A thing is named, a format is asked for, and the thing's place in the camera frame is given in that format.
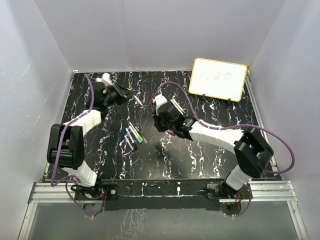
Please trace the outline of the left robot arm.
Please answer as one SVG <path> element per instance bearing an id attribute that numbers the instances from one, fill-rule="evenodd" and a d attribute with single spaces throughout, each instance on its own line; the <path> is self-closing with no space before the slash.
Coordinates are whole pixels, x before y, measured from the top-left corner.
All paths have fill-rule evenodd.
<path id="1" fill-rule="evenodd" d="M 103 195 L 102 185 L 96 183 L 98 175 L 85 161 L 84 138 L 102 123 L 109 106 L 123 104 L 133 98 L 135 92 L 109 80 L 89 82 L 88 109 L 74 119 L 54 124 L 50 129 L 47 162 L 53 165 L 50 184 L 56 186 L 63 180 L 74 180 L 86 187 L 86 194 L 93 200 Z"/>

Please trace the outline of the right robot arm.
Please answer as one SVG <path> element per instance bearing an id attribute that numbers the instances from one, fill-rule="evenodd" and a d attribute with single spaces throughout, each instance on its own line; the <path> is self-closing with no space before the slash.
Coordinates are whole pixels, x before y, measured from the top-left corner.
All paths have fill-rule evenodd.
<path id="1" fill-rule="evenodd" d="M 263 175 L 273 157 L 274 151 L 256 128 L 248 127 L 244 131 L 210 129 L 195 117 L 183 114 L 174 100 L 153 99 L 152 103 L 155 105 L 154 126 L 159 132 L 171 131 L 181 139 L 209 143 L 235 155 L 236 167 L 221 184 L 214 188 L 205 187 L 207 195 L 235 198 L 245 184 Z"/>

